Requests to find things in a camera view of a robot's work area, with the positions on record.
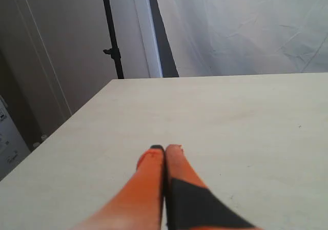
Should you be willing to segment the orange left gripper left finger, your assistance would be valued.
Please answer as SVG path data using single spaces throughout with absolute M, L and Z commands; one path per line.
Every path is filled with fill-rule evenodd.
M 153 145 L 123 188 L 73 229 L 161 229 L 164 179 L 165 151 Z

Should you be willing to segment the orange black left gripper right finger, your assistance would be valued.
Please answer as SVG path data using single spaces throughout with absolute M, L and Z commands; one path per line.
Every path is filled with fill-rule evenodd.
M 182 146 L 166 148 L 168 229 L 259 229 L 223 204 L 194 171 Z

